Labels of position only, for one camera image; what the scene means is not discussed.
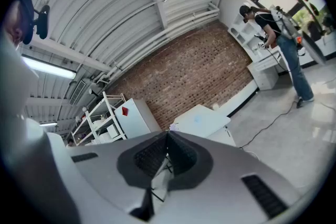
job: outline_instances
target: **person's leg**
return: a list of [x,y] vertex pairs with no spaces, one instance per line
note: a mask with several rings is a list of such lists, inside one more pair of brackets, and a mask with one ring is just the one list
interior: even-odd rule
[[312,99],[314,94],[302,72],[294,40],[288,39],[285,36],[280,36],[277,38],[276,42],[288,63],[293,80],[293,86],[298,96],[304,101]]

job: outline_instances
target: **brick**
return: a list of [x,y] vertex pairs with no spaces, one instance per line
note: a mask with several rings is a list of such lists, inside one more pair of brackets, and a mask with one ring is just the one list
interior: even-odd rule
[[106,92],[144,99],[164,130],[197,104],[227,102],[252,81],[250,63],[227,28],[212,22],[151,53]]

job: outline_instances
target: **fluorescent light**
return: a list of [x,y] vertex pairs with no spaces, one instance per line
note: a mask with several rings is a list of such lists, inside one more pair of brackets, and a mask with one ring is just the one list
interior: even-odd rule
[[57,122],[46,122],[46,123],[41,123],[41,127],[47,127],[47,126],[56,126]]
[[22,59],[30,68],[34,70],[54,74],[68,79],[74,79],[74,77],[76,76],[76,73],[69,69],[57,67],[51,63],[36,60],[26,55],[22,56]]

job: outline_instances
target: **white table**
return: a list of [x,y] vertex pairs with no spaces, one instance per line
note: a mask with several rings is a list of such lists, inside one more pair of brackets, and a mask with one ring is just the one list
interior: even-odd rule
[[230,118],[198,104],[174,120],[174,130],[236,146],[226,125]]

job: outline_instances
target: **black t-shirt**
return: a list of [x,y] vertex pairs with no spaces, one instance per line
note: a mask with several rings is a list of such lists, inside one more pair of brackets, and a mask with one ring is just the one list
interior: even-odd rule
[[279,29],[277,23],[274,21],[271,13],[263,13],[260,15],[257,14],[254,20],[258,25],[260,25],[262,29],[264,29],[266,25],[269,25],[273,30],[275,30],[274,33],[276,34],[276,36],[280,36],[281,30]]

